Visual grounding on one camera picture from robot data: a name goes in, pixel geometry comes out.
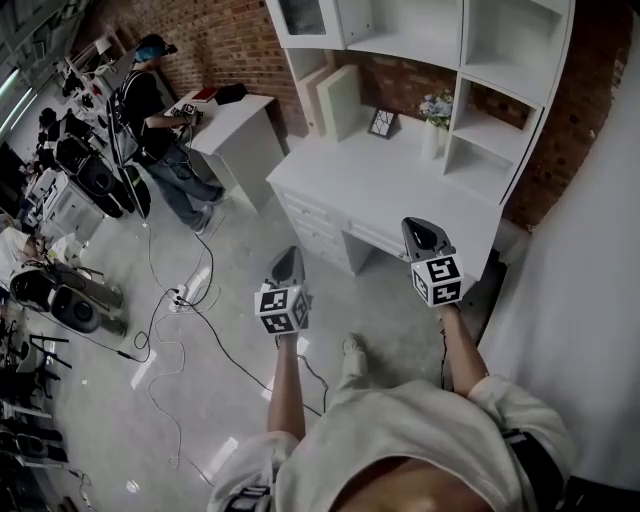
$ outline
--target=white wall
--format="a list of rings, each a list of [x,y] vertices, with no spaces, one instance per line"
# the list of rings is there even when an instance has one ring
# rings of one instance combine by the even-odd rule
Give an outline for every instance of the white wall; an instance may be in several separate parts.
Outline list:
[[[77,110],[71,98],[69,98],[65,104],[60,104],[54,97],[56,90],[59,91],[60,87],[52,83],[40,91],[38,97],[29,107],[29,110],[24,113],[20,122],[5,138],[5,141],[24,162],[31,160],[36,150],[39,131],[38,117],[42,109],[47,107],[52,108],[58,114],[59,118],[67,112],[68,108]]]
[[[510,268],[480,344],[489,369],[574,434],[574,474],[640,489],[640,41],[587,160]]]

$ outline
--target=desk drawer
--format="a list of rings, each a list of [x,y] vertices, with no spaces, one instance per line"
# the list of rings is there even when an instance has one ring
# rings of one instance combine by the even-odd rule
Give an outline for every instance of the desk drawer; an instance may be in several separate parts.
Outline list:
[[[335,245],[336,247],[341,246],[336,237],[333,235],[333,226],[331,226],[330,224],[328,225],[328,228],[325,226],[318,227],[317,225],[315,225],[315,222],[309,222],[310,219],[300,219],[296,216],[293,216],[292,220],[293,227],[296,231],[303,231],[305,234],[308,234],[312,238],[322,239],[324,242]]]
[[[388,252],[396,258],[409,262],[409,256],[407,255],[407,250],[404,244],[400,241],[389,238],[386,234],[383,235],[369,226],[365,226],[364,224],[352,220],[347,220],[346,231],[356,238],[359,238],[378,249]]]
[[[291,219],[291,223],[293,227],[297,229],[298,225],[306,227],[307,229],[317,230],[322,234],[326,235],[328,238],[335,238],[334,233],[335,229],[332,224],[323,219],[317,219],[316,217],[311,217],[310,215],[302,215],[291,208],[287,208],[287,213],[289,214],[289,218]]]
[[[347,253],[340,246],[336,245],[335,240],[330,240],[305,227],[296,229],[298,238],[304,246],[312,252],[321,256],[330,255],[333,259],[348,260]]]
[[[329,212],[321,206],[312,204],[306,198],[301,198],[297,195],[294,196],[290,192],[282,191],[281,195],[285,203],[284,206],[294,215],[312,218],[321,222],[325,222],[329,225],[331,224],[331,217],[329,217]]]

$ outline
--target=flower vase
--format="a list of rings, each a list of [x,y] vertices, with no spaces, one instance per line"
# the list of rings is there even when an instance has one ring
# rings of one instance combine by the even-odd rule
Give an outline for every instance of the flower vase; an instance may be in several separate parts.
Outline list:
[[[434,160],[438,156],[440,147],[440,128],[434,126],[429,121],[424,123],[422,134],[422,158]]]

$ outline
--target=white shirt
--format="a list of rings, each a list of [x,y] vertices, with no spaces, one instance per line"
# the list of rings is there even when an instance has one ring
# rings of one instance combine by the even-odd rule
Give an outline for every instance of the white shirt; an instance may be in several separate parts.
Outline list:
[[[7,290],[13,274],[25,261],[31,259],[24,253],[29,235],[15,228],[0,233],[0,284]]]
[[[415,381],[354,390],[332,406],[300,444],[285,433],[241,447],[216,478],[208,510],[248,485],[270,485],[278,512],[328,512],[342,488],[388,457],[434,464],[460,478],[495,511],[535,511],[526,473],[501,431],[521,429],[542,444],[566,480],[573,444],[560,417],[500,377],[486,377],[465,399]]]

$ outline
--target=picture frame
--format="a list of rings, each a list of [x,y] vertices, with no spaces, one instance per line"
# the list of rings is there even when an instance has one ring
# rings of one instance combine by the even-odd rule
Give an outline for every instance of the picture frame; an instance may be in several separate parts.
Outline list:
[[[368,132],[376,137],[389,140],[394,133],[398,114],[377,108],[369,124]]]

